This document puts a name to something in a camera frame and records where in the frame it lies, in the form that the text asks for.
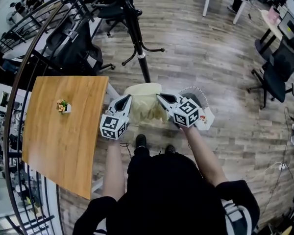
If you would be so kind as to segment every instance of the metal railing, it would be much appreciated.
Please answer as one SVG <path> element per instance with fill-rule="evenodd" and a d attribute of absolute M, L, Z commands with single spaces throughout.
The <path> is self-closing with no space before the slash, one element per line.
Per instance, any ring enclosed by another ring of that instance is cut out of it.
<path fill-rule="evenodd" d="M 71 17 L 71 18 L 73 18 L 73 20 L 79 21 L 79 20 L 82 20 L 83 18 L 85 18 L 87 15 L 87 16 L 89 16 L 88 18 L 90 20 L 94 20 L 90 16 L 90 12 L 86 8 L 85 4 L 83 4 L 82 0 L 77 0 L 75 2 L 72 2 L 71 5 L 69 6 L 69 8 L 66 8 L 66 9 L 64 9 L 65 4 L 63 4 L 61 2 L 57 3 L 55 1 L 58 1 L 58 0 L 51 0 L 48 3 L 41 5 L 35 11 L 33 11 L 32 13 L 27 15 L 23 20 L 18 22 L 9 32 L 7 32 L 7 33 L 11 33 L 11 32 L 15 33 L 15 30 L 18 28 L 18 25 L 20 25 L 22 22 L 25 22 L 26 19 L 31 18 L 31 17 L 33 17 L 34 19 L 37 19 L 39 16 L 35 18 L 35 16 L 34 16 L 35 13 L 37 13 L 37 12 L 39 13 L 40 10 L 46 8 L 48 5 L 51 5 L 51 4 L 53 5 L 53 8 L 49 8 L 48 10 L 46 10 L 40 14 L 40 16 L 41 16 L 43 14 L 50 13 L 50 15 L 47 18 L 45 18 L 41 21 L 38 21 L 38 23 L 40 24 L 38 29 L 33 29 L 33 31 L 37 31 L 37 33 L 35 34 L 33 40 L 31 41 L 31 44 L 30 44 L 30 46 L 29 46 L 29 48 L 23 58 L 23 61 L 19 67 L 19 70 L 16 74 L 16 77 L 15 77 L 15 80 L 13 83 L 13 87 L 12 87 L 12 90 L 10 93 L 10 97 L 9 97 L 9 101 L 8 101 L 8 105 L 7 105 L 7 110 L 6 110 L 6 116 L 5 116 L 4 135 L 3 135 L 4 171 L 5 171 L 5 179 L 6 179 L 9 197 L 11 200 L 13 211 L 15 213 L 15 217 L 18 221 L 18 225 L 14 224 L 13 221 L 9 217 L 6 217 L 6 220 L 11 224 L 11 226 L 14 228 L 14 230 L 20 235 L 55 234 L 54 228 L 52 226 L 52 222 L 50 222 L 54 218 L 54 215 L 52 215 L 50 213 L 49 205 L 48 205 L 47 179 L 46 179 L 46 177 L 39 174 L 38 172 L 36 172 L 35 176 L 33 177 L 34 179 L 31 179 L 30 166 L 25 165 L 24 162 L 22 161 L 22 152 L 21 152 L 22 144 L 21 144 L 21 138 L 20 138 L 20 137 L 22 137 L 22 134 L 23 134 L 22 133 L 22 124 L 19 124 L 18 129 L 17 129 L 17 149 L 16 149 L 16 152 L 9 151 L 9 149 L 10 149 L 9 137 L 10 137 L 10 129 L 11 129 L 11 120 L 12 120 L 12 115 L 14 112 L 13 106 L 15 103 L 15 99 L 16 99 L 16 95 L 17 95 L 17 91 L 18 91 L 18 87 L 19 87 L 22 73 L 24 72 L 24 68 L 27 65 L 29 58 L 34 56 L 36 58 L 36 64 L 35 64 L 34 68 L 32 69 L 32 73 L 31 73 L 30 79 L 28 81 L 28 86 L 27 86 L 27 90 L 26 90 L 26 93 L 24 96 L 24 100 L 22 102 L 22 109 L 20 112 L 20 122 L 22 122 L 22 119 L 24 117 L 25 105 L 26 105 L 26 101 L 28 98 L 29 90 L 30 90 L 30 84 L 32 84 L 32 82 L 36 79 L 36 76 L 34 75 L 35 71 L 37 69 L 39 69 L 38 67 L 41 67 L 41 66 L 39 66 L 39 64 L 41 64 L 41 63 L 44 64 L 43 65 L 44 70 L 41 72 L 42 75 L 45 74 L 46 69 L 55 67 L 55 65 L 50 61 L 52 59 L 54 53 L 51 56 L 49 56 L 48 58 L 44 57 L 44 52 L 45 52 L 47 46 L 45 46 L 43 48 L 41 53 L 39 53 L 38 51 L 35 50 L 35 46 L 39 42 L 43 33 L 47 32 L 51 28 L 56 28 L 62 22 L 62 20 L 67 17 Z M 8 42 L 7 39 L 5 39 L 3 37 L 0 39 L 1 51 L 12 49 L 19 42 L 21 42 L 21 41 L 16 40 L 16 41 L 9 41 Z M 26 222 L 24 222 L 21 218 L 20 211 L 19 211 L 18 205 L 16 203 L 15 195 L 14 195 L 14 187 L 12 185 L 11 176 L 10 176 L 11 166 L 10 166 L 9 160 L 11 158 L 17 159 L 17 163 L 16 163 L 17 184 L 19 185 L 21 191 L 22 191 L 22 186 L 26 186 L 28 188 L 29 199 L 30 199 L 29 205 L 31 206 L 30 209 L 33 211 L 34 219 L 30 218 L 28 206 L 26 206 L 26 203 L 25 203 L 25 198 L 21 196 L 22 206 L 24 208 L 24 213 L 27 218 Z M 24 183 L 24 179 L 21 178 L 21 171 L 22 170 L 27 171 L 27 178 L 25 178 L 25 183 Z M 41 194 L 45 195 L 46 203 L 43 203 Z M 36 211 L 36 206 L 34 206 L 33 199 L 35 197 L 36 197 L 36 201 L 39 205 L 39 210 L 40 210 L 39 213 Z M 59 215 L 59 218 L 61 219 L 61 215 L 60 215 L 59 211 L 60 210 L 58 209 L 58 213 L 56 215 Z"/>
<path fill-rule="evenodd" d="M 38 172 L 36 172 L 35 182 L 37 183 L 37 188 L 38 188 L 37 192 L 38 192 L 38 202 L 40 204 L 40 209 L 41 209 L 41 218 L 37 215 L 33 203 L 30 203 L 32 209 L 34 210 L 35 223 L 33 223 L 31 221 L 31 219 L 29 218 L 28 211 L 25 206 L 25 200 L 22 198 L 22 204 L 23 204 L 23 207 L 25 210 L 28 225 L 26 225 L 21 219 L 21 216 L 20 216 L 16 201 L 15 201 L 13 187 L 11 184 L 9 159 L 11 157 L 14 157 L 14 158 L 18 159 L 17 171 L 20 172 L 21 169 L 24 168 L 24 170 L 27 170 L 27 172 L 28 172 L 27 181 L 28 181 L 28 188 L 29 188 L 29 198 L 32 199 L 33 192 L 31 192 L 32 185 L 31 185 L 30 174 L 29 174 L 30 166 L 26 165 L 26 167 L 25 167 L 25 165 L 21 159 L 22 158 L 22 154 L 21 154 L 21 146 L 22 145 L 20 144 L 21 142 L 20 142 L 20 138 L 19 138 L 22 135 L 21 124 L 19 125 L 19 128 L 17 130 L 18 131 L 17 149 L 16 149 L 17 152 L 16 153 L 9 152 L 9 148 L 10 148 L 9 147 L 9 135 L 10 135 L 10 129 L 11 129 L 11 119 L 12 119 L 13 107 L 14 107 L 16 95 L 17 95 L 18 89 L 20 87 L 21 77 L 25 73 L 24 72 L 25 68 L 27 68 L 29 65 L 28 64 L 29 60 L 32 61 L 33 59 L 35 59 L 35 61 L 34 61 L 35 65 L 33 65 L 33 69 L 32 70 L 26 69 L 26 72 L 27 73 L 31 72 L 31 75 L 30 75 L 29 80 L 26 81 L 27 82 L 27 89 L 26 89 L 26 92 L 24 95 L 24 100 L 22 103 L 22 110 L 21 110 L 20 117 L 19 117 L 20 120 L 22 120 L 24 117 L 25 105 L 26 105 L 26 101 L 27 101 L 28 94 L 30 91 L 30 85 L 33 84 L 34 80 L 37 77 L 36 71 L 39 71 L 42 76 L 46 75 L 46 72 L 48 73 L 49 70 L 54 70 L 54 71 L 57 71 L 57 73 L 62 73 L 61 69 L 53 61 L 53 56 L 55 55 L 55 50 L 53 50 L 52 53 L 48 57 L 44 56 L 45 51 L 47 49 L 47 44 L 43 47 L 42 51 L 38 52 L 37 50 L 35 50 L 35 47 L 38 44 L 38 42 L 40 41 L 40 39 L 42 38 L 42 35 L 46 31 L 51 29 L 52 27 L 56 28 L 57 26 L 59 26 L 62 22 L 64 22 L 64 20 L 67 17 L 71 17 L 73 20 L 79 21 L 78 23 L 76 23 L 76 28 L 78 28 L 78 26 L 80 25 L 82 20 L 94 21 L 92 13 L 94 13 L 94 11 L 97 8 L 113 6 L 116 4 L 117 0 L 115 0 L 114 2 L 112 2 L 110 4 L 97 3 L 96 0 L 94 0 L 94 1 L 93 0 L 61 0 L 60 3 L 57 3 L 55 1 L 58 1 L 58 0 L 51 0 L 49 3 L 43 4 L 42 6 L 40 6 L 39 8 L 37 8 L 35 11 L 33 11 L 31 14 L 29 14 L 27 16 L 27 18 L 30 18 L 31 16 L 34 16 L 34 14 L 39 11 L 39 9 L 46 8 L 47 5 L 53 4 L 52 9 L 49 8 L 46 11 L 44 11 L 44 13 L 50 13 L 50 15 L 45 20 L 41 21 L 41 25 L 39 25 L 39 28 L 37 29 L 37 33 L 33 37 L 32 41 L 30 43 L 30 46 L 27 49 L 27 52 L 23 57 L 23 61 L 19 67 L 19 70 L 18 70 L 18 72 L 15 76 L 14 82 L 13 82 L 12 90 L 11 90 L 11 93 L 9 96 L 9 101 L 7 104 L 6 116 L 5 116 L 4 135 L 3 135 L 4 170 L 5 170 L 5 175 L 6 175 L 5 179 L 6 179 L 7 189 L 8 189 L 9 197 L 11 200 L 12 208 L 15 212 L 15 216 L 16 216 L 18 223 L 19 223 L 19 227 L 17 225 L 15 225 L 15 227 L 16 227 L 15 230 L 17 231 L 18 234 L 21 234 L 21 235 L 27 235 L 28 231 L 35 234 L 37 232 L 37 228 L 39 230 L 38 232 L 41 234 L 43 234 L 43 228 L 45 228 L 48 235 L 49 235 L 49 231 L 50 231 L 49 229 L 51 229 L 52 233 L 55 234 L 54 233 L 55 229 L 52 226 L 52 222 L 49 222 L 53 216 L 51 215 L 50 210 L 49 210 L 49 206 L 48 206 L 46 177 L 44 177 L 43 175 L 40 175 Z M 86 1 L 87 1 L 87 3 L 90 3 L 91 7 L 94 9 L 91 12 L 88 10 L 88 8 L 85 4 Z M 121 0 L 120 3 L 121 3 L 122 8 L 124 9 L 124 16 L 125 16 L 125 20 L 126 20 L 126 25 L 129 29 L 129 35 L 130 35 L 131 40 L 134 44 L 134 54 L 126 62 L 130 61 L 132 58 L 134 58 L 135 54 L 138 53 L 138 60 L 139 60 L 139 64 L 141 66 L 144 78 L 145 78 L 145 80 L 148 80 L 149 73 L 148 73 L 146 57 L 145 57 L 145 55 L 143 55 L 144 54 L 143 49 L 145 49 L 147 51 L 151 51 L 151 52 L 164 51 L 164 49 L 163 48 L 162 49 L 147 49 L 144 46 L 142 35 L 140 32 L 139 23 L 138 23 L 138 16 L 141 15 L 142 12 L 140 10 L 135 9 L 135 7 L 132 4 L 133 0 Z M 60 13 L 64 13 L 63 16 L 61 18 L 56 18 L 57 15 L 59 15 Z M 5 41 L 6 41 L 5 38 L 2 38 L 0 40 L 0 47 L 3 48 L 4 50 L 7 50 L 7 49 L 12 48 L 14 46 L 13 44 L 9 45 L 9 43 L 7 43 Z M 18 173 L 17 180 L 18 180 L 18 184 L 21 186 L 22 181 L 21 181 L 20 173 Z M 40 193 L 41 192 L 40 191 L 40 189 L 41 189 L 40 183 L 42 181 L 45 182 L 44 183 L 45 188 L 42 189 L 42 191 L 44 191 L 45 196 L 46 196 L 46 203 L 44 203 L 47 207 L 46 213 L 44 212 L 44 210 L 42 208 L 43 203 L 42 203 L 41 193 Z M 58 193 L 58 186 L 56 186 L 57 201 L 59 201 L 58 194 L 59 194 Z M 60 219 L 61 230 L 63 231 L 59 205 L 58 205 L 57 212 L 58 212 L 59 219 Z"/>
<path fill-rule="evenodd" d="M 16 45 L 25 43 L 26 40 L 34 37 L 42 27 L 42 24 L 47 20 L 47 15 L 52 13 L 56 8 L 55 5 L 59 2 L 60 0 L 50 0 L 45 2 L 17 22 L 1 37 L 0 52 L 5 53 L 8 50 L 13 49 Z M 60 11 L 57 15 L 65 13 L 66 11 L 67 10 Z M 47 33 L 48 30 L 55 28 L 56 25 L 52 25 L 52 23 L 56 23 L 61 19 L 62 18 L 56 18 L 49 24 L 49 28 L 46 28 L 44 32 Z"/>

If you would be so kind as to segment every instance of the office chair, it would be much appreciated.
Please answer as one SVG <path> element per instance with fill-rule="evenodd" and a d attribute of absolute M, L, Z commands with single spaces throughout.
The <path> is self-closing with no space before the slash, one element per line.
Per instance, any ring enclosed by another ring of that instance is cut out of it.
<path fill-rule="evenodd" d="M 61 67 L 59 72 L 65 75 L 96 76 L 100 70 L 107 67 L 115 69 L 113 64 L 102 65 L 102 52 L 92 43 L 87 19 L 82 20 L 76 31 L 71 30 L 71 32 L 70 39 L 52 59 L 58 67 Z M 96 61 L 96 63 L 92 66 L 89 61 Z"/>
<path fill-rule="evenodd" d="M 285 82 L 294 72 L 294 38 L 289 40 L 283 36 L 279 48 L 263 65 L 263 70 L 263 77 L 255 69 L 251 71 L 257 76 L 261 85 L 247 89 L 248 93 L 254 89 L 264 89 L 264 105 L 260 107 L 261 110 L 266 107 L 267 92 L 272 95 L 272 101 L 276 98 L 281 103 L 284 102 L 287 93 L 292 92 L 294 96 L 294 84 L 292 83 L 292 88 L 288 90 L 285 86 Z"/>
<path fill-rule="evenodd" d="M 46 40 L 48 50 L 52 51 L 51 57 L 53 57 L 55 51 L 61 46 L 67 37 L 71 37 L 75 21 L 71 17 L 66 17 L 56 29 L 50 34 Z"/>
<path fill-rule="evenodd" d="M 95 3 L 106 3 L 110 4 L 115 2 L 115 0 L 97 0 Z M 106 23 L 110 24 L 110 22 L 114 21 L 109 30 L 107 31 L 107 36 L 110 36 L 110 31 L 117 26 L 118 23 L 122 23 L 127 28 L 127 25 L 125 23 L 125 16 L 123 13 L 123 10 L 121 9 L 121 6 L 116 3 L 113 6 L 109 7 L 103 7 L 99 9 L 99 13 L 97 15 L 99 18 L 106 19 Z"/>

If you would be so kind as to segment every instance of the black shirt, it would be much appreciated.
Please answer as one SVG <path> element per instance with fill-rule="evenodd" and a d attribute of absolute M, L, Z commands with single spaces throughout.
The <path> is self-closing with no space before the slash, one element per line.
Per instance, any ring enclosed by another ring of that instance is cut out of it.
<path fill-rule="evenodd" d="M 129 174 L 127 193 L 118 202 L 92 200 L 73 235 L 92 235 L 105 218 L 108 234 L 227 234 L 221 199 L 246 207 L 256 226 L 259 207 L 245 181 L 213 187 L 189 158 L 157 155 Z"/>
<path fill-rule="evenodd" d="M 43 3 L 40 0 L 29 0 L 29 1 L 26 1 L 26 5 L 28 7 L 34 6 L 34 9 L 38 8 L 42 4 Z"/>

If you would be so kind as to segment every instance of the curved handrail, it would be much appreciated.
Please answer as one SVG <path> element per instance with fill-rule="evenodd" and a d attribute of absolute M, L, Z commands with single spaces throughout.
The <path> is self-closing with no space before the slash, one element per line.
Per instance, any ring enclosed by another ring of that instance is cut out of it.
<path fill-rule="evenodd" d="M 40 11 L 41 9 L 58 2 L 58 0 L 50 0 L 48 2 L 43 3 L 42 5 L 40 5 L 39 7 L 37 7 L 35 10 L 33 10 L 32 12 L 30 12 L 29 14 L 27 14 L 25 17 L 23 17 L 19 22 L 17 22 L 11 29 L 9 29 L 8 32 L 6 32 L 5 35 L 7 35 L 8 33 L 14 32 L 13 30 L 15 28 L 17 28 L 22 22 L 24 22 L 26 19 L 30 18 L 31 16 L 33 16 L 35 13 L 37 13 L 38 11 Z M 0 42 L 2 42 L 4 40 L 4 36 L 0 38 Z"/>
<path fill-rule="evenodd" d="M 45 21 L 45 23 L 41 26 L 41 28 L 38 30 L 37 35 L 34 37 L 32 43 L 30 44 L 24 59 L 20 65 L 20 68 L 16 74 L 15 80 L 13 82 L 13 86 L 12 86 L 12 90 L 10 93 L 10 97 L 9 97 L 9 101 L 8 101 L 8 105 L 7 105 L 7 110 L 6 110 L 6 117 L 5 117 L 5 124 L 4 124 L 4 134 L 3 134 L 3 147 L 4 147 L 4 171 L 5 171 L 5 180 L 6 180 L 6 185 L 7 185 L 7 189 L 8 189 L 8 193 L 9 193 L 9 198 L 11 200 L 11 204 L 12 204 L 12 209 L 15 213 L 15 216 L 18 220 L 18 223 L 20 224 L 21 229 L 23 230 L 24 234 L 27 234 L 26 229 L 24 227 L 24 224 L 22 222 L 15 198 L 14 198 L 14 194 L 13 194 L 13 189 L 12 189 L 12 185 L 11 185 L 11 177 L 10 177 L 10 173 L 9 173 L 9 133 L 10 133 L 10 127 L 11 127 L 11 119 L 12 119 L 12 113 L 13 113 L 13 105 L 15 102 L 15 98 L 16 98 L 16 94 L 17 94 L 17 90 L 18 90 L 18 84 L 21 78 L 21 75 L 23 73 L 23 70 L 25 68 L 25 65 L 27 64 L 27 61 L 29 59 L 29 57 L 31 56 L 35 46 L 37 45 L 38 41 L 40 40 L 40 38 L 42 37 L 43 32 L 46 30 L 47 26 L 49 25 L 49 23 L 54 19 L 54 17 L 57 15 L 57 13 L 61 10 L 61 8 L 64 5 L 62 3 L 59 3 L 58 5 L 56 5 L 54 11 L 52 12 L 52 14 L 48 17 L 48 19 Z M 27 100 L 27 95 L 28 92 L 26 92 L 25 95 L 25 99 L 24 99 L 24 105 L 26 103 Z"/>

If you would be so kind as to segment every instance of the black metal coat stand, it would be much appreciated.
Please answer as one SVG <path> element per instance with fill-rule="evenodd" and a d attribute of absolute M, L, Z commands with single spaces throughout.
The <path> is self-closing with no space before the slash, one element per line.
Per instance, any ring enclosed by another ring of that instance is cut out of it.
<path fill-rule="evenodd" d="M 69 3 L 73 2 L 75 0 L 62 0 L 62 3 Z M 134 56 L 137 54 L 138 62 L 140 64 L 144 79 L 146 83 L 150 83 L 150 75 L 149 75 L 149 70 L 148 70 L 148 65 L 147 65 L 147 60 L 146 60 L 146 53 L 143 51 L 150 51 L 150 52 L 164 52 L 164 48 L 160 49 L 148 49 L 144 46 L 143 39 L 142 39 L 142 34 L 141 34 L 141 29 L 138 23 L 138 17 L 142 15 L 142 11 L 138 10 L 134 7 L 133 5 L 133 0 L 116 0 L 112 4 L 92 4 L 93 8 L 96 7 L 108 7 L 108 6 L 113 6 L 116 3 L 121 5 L 121 9 L 124 10 L 124 17 L 126 21 L 126 25 L 128 27 L 128 32 L 131 36 L 133 45 L 134 45 L 134 53 L 130 58 L 128 58 L 126 61 L 122 62 L 122 65 L 126 65 L 129 61 L 131 61 Z"/>

